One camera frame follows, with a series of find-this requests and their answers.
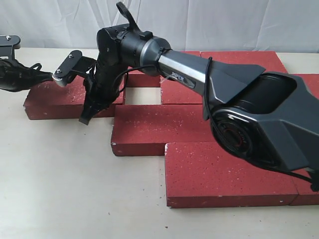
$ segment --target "white table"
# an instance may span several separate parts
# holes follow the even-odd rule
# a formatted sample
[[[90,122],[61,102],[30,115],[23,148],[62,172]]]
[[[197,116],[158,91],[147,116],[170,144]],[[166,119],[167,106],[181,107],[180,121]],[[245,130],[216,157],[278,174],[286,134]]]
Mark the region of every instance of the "white table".
[[[70,51],[16,58],[54,71]],[[278,55],[290,73],[319,73],[319,54]],[[112,118],[28,120],[26,95],[0,92],[1,239],[319,238],[319,206],[167,208],[163,157],[115,157]],[[160,90],[128,89],[127,102],[160,104]]]

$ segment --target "white backdrop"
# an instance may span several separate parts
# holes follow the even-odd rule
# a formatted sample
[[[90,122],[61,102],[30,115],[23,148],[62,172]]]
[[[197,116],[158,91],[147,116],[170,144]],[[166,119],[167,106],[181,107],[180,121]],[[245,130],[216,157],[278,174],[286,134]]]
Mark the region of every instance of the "white backdrop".
[[[96,48],[124,23],[118,0],[0,0],[0,35],[22,47]],[[319,0],[123,0],[142,30],[175,50],[319,52]]]

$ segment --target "robotic arm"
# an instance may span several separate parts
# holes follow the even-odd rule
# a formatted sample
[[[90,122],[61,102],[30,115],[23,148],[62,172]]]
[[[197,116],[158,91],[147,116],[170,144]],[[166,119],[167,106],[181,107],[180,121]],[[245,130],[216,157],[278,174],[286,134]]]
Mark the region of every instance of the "robotic arm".
[[[72,51],[53,74],[62,87],[77,75],[84,77],[80,122],[88,124],[119,96],[130,71],[161,75],[202,96],[203,117],[228,153],[306,180],[319,191],[319,101],[302,78],[174,51],[165,39],[141,31],[123,3],[117,8],[129,23],[98,31],[97,60]],[[293,172],[298,169],[306,169],[309,177]]]

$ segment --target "table surface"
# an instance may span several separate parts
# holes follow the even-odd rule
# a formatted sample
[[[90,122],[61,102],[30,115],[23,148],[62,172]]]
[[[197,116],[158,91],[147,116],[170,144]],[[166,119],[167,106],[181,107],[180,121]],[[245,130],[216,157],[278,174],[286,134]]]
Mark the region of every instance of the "table surface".
[[[16,58],[54,71],[71,50],[21,48]],[[319,73],[319,54],[278,56],[289,73]],[[318,238],[319,206],[170,209],[164,157],[115,157],[113,118],[28,120],[26,95],[0,92],[1,239]],[[160,89],[126,98],[160,104]]]

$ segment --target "white fabric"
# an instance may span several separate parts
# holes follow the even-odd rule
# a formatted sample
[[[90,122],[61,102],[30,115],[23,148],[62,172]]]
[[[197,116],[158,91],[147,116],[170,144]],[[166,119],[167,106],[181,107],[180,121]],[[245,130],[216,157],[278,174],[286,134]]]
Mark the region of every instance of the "white fabric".
[[[0,34],[23,47],[96,48],[124,23],[118,0],[1,0]],[[318,0],[123,0],[142,30],[175,50],[319,52]]]

